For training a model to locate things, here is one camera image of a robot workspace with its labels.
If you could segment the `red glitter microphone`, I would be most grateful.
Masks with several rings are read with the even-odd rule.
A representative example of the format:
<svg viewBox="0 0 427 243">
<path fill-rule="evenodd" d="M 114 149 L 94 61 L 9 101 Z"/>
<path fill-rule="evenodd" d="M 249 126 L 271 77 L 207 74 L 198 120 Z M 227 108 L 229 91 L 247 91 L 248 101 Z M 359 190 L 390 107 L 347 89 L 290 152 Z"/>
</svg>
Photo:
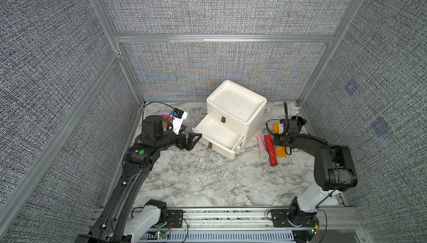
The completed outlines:
<svg viewBox="0 0 427 243">
<path fill-rule="evenodd" d="M 272 137 L 271 134 L 268 130 L 263 130 L 263 136 L 264 136 L 264 143 L 266 146 L 266 150 L 269 154 L 269 163 L 270 166 L 277 166 L 278 165 L 278 161 L 276 159 L 276 154 L 275 154 L 275 150 L 274 150 L 274 145 L 272 142 Z"/>
</svg>

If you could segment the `orange microphone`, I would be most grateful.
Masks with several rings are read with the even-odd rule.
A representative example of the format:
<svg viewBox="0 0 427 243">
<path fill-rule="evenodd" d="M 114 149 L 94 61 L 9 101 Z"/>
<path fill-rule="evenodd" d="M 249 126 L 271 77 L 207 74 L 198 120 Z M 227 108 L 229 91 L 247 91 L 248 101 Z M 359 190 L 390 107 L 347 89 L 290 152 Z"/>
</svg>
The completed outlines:
<svg viewBox="0 0 427 243">
<path fill-rule="evenodd" d="M 273 123 L 273 131 L 275 136 L 280 135 L 280 126 L 277 122 Z M 284 146 L 281 146 L 278 140 L 274 140 L 274 146 L 275 146 L 275 153 L 277 158 L 283 158 L 286 156 L 286 151 L 284 149 Z"/>
</svg>

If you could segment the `black mug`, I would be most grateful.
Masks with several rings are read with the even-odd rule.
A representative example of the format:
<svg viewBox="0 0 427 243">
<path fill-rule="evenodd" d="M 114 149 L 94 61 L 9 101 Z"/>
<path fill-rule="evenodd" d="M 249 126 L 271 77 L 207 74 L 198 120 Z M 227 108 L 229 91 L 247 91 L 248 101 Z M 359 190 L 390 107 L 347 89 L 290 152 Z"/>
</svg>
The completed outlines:
<svg viewBox="0 0 427 243">
<path fill-rule="evenodd" d="M 289 120 L 289 132 L 299 134 L 305 124 L 306 119 L 300 116 L 292 116 Z"/>
</svg>

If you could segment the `white three-drawer storage unit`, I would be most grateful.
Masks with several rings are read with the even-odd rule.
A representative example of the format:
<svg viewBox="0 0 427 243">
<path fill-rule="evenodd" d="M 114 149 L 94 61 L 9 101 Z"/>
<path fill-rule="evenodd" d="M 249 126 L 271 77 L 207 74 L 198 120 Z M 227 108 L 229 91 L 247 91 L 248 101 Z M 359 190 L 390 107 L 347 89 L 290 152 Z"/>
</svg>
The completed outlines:
<svg viewBox="0 0 427 243">
<path fill-rule="evenodd" d="M 267 99 L 225 80 L 206 102 L 208 115 L 241 136 L 242 148 L 247 148 L 259 129 Z"/>
</svg>

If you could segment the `purple plate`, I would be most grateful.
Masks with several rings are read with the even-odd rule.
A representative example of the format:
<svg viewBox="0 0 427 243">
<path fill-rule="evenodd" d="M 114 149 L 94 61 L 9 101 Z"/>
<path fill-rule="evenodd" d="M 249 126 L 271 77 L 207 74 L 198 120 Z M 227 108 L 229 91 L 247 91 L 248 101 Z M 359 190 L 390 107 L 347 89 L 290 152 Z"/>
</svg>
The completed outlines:
<svg viewBox="0 0 427 243">
<path fill-rule="evenodd" d="M 172 113 L 171 110 L 165 110 L 165 111 L 157 112 L 156 115 L 162 116 L 163 118 L 170 118 L 171 117 L 171 113 Z"/>
</svg>

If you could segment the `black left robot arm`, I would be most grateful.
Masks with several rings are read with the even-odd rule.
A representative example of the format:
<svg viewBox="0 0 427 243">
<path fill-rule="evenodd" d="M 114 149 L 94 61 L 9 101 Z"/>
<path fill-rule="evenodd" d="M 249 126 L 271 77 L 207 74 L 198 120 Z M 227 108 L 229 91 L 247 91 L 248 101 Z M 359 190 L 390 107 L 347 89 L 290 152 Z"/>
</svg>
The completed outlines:
<svg viewBox="0 0 427 243">
<path fill-rule="evenodd" d="M 149 176 L 161 152 L 172 146 L 191 151 L 202 135 L 183 129 L 173 131 L 173 124 L 159 115 L 147 116 L 142 132 L 126 151 L 122 173 L 102 214 L 87 234 L 78 235 L 77 243 L 136 243 L 153 226 L 167 222 L 167 204 L 150 200 L 132 219 L 132 211 L 143 182 Z"/>
</svg>

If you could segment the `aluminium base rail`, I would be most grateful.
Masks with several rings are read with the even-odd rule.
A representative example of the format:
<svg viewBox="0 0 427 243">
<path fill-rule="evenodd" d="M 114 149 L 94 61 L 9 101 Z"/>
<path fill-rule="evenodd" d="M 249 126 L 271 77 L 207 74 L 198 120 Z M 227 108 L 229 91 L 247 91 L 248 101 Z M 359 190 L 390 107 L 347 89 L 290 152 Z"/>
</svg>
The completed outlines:
<svg viewBox="0 0 427 243">
<path fill-rule="evenodd" d="M 143 207 L 133 207 L 132 219 Z M 274 227 L 268 213 L 285 207 L 170 207 L 183 210 L 182 228 L 150 229 L 141 243 L 372 243 L 374 239 L 353 207 L 317 209 L 315 227 Z M 104 209 L 93 214 L 91 227 Z"/>
</svg>

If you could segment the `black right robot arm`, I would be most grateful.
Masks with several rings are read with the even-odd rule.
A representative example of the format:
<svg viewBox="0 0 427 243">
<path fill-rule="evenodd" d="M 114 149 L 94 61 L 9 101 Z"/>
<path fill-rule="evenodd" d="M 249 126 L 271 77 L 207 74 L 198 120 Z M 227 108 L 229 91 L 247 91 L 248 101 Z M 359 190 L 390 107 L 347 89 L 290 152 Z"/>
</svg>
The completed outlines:
<svg viewBox="0 0 427 243">
<path fill-rule="evenodd" d="M 328 198 L 355 187 L 358 176 L 348 146 L 332 145 L 321 138 L 302 134 L 306 120 L 298 116 L 281 119 L 280 123 L 284 130 L 273 135 L 273 143 L 290 150 L 302 150 L 314 157 L 315 182 L 289 206 L 289 223 L 299 227 L 314 220 L 317 209 Z"/>
</svg>

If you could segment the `white bottom drawer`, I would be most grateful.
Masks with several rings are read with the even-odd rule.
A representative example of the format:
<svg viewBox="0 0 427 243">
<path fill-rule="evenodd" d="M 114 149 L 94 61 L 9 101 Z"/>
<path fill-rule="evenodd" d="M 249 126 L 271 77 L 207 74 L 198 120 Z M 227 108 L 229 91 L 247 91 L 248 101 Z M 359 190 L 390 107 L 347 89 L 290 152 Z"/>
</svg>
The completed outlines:
<svg viewBox="0 0 427 243">
<path fill-rule="evenodd" d="M 239 135 L 225 126 L 224 123 L 207 115 L 192 131 L 202 134 L 200 142 L 218 154 L 234 160 L 241 151 L 243 135 Z"/>
</svg>

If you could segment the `pink microphone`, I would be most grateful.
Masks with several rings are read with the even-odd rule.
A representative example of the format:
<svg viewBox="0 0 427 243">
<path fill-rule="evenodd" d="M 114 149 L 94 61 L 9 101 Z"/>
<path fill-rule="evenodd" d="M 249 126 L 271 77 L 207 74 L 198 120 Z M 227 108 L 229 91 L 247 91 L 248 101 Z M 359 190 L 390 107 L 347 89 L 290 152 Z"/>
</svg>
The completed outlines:
<svg viewBox="0 0 427 243">
<path fill-rule="evenodd" d="M 261 161 L 269 161 L 269 153 L 266 150 L 265 143 L 261 134 L 256 134 L 256 139 L 259 146 L 259 157 Z"/>
</svg>

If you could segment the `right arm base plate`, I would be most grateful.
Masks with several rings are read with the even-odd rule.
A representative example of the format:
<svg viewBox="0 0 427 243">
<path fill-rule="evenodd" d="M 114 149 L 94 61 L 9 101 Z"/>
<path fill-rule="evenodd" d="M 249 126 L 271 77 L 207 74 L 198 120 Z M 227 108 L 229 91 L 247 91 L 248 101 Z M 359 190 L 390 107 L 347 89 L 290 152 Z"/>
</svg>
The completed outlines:
<svg viewBox="0 0 427 243">
<path fill-rule="evenodd" d="M 315 227 L 319 225 L 319 219 L 316 213 L 305 213 L 300 211 L 294 213 L 289 212 L 287 209 L 270 210 L 268 213 L 270 220 L 273 222 L 274 227 Z"/>
</svg>

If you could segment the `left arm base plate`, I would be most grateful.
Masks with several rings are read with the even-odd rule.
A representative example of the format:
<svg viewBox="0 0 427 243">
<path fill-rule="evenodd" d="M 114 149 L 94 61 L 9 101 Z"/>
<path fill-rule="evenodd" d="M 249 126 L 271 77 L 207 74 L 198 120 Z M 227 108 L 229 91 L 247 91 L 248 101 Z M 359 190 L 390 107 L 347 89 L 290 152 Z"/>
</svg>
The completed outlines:
<svg viewBox="0 0 427 243">
<path fill-rule="evenodd" d="M 166 221 L 151 226 L 151 229 L 182 228 L 183 210 L 168 210 Z"/>
</svg>

